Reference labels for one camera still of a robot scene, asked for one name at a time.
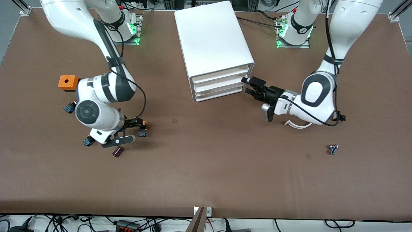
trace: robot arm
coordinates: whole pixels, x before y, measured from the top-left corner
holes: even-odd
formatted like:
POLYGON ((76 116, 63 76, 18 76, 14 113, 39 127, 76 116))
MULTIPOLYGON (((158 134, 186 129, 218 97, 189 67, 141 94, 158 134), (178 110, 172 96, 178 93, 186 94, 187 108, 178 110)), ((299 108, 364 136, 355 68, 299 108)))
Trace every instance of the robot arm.
POLYGON ((120 11, 114 0, 89 0, 95 7, 102 21, 116 30, 109 33, 106 26, 94 19, 83 0, 41 0, 50 24, 60 33, 85 40, 99 46, 111 72, 92 78, 81 79, 77 85, 76 118, 85 126, 92 128, 90 136, 101 144, 109 142, 112 135, 121 129, 130 127, 125 123, 125 116, 109 106, 113 102, 129 101, 136 86, 123 58, 113 43, 112 36, 124 39, 132 35, 127 27, 127 12, 120 11))
MULTIPOLYGON (((333 92, 337 86, 336 67, 341 66, 350 47, 369 26, 382 1, 338 0, 330 24, 334 54, 328 48, 318 70, 304 80, 300 94, 275 86, 266 87, 266 82, 256 77, 242 80, 254 89, 246 90, 246 93, 265 103, 262 110, 267 121, 270 122, 274 114, 290 114, 309 123, 327 124, 335 112, 333 92)), ((336 120, 343 120, 337 113, 336 120)))

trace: white plastic drawer unit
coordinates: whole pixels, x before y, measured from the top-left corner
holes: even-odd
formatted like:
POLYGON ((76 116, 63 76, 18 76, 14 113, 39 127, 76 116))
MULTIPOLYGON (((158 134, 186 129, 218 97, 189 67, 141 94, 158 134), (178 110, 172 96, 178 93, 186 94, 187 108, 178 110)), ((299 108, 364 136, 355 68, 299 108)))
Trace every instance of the white plastic drawer unit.
POLYGON ((175 19, 193 101, 244 90, 254 61, 231 3, 178 10, 175 19))

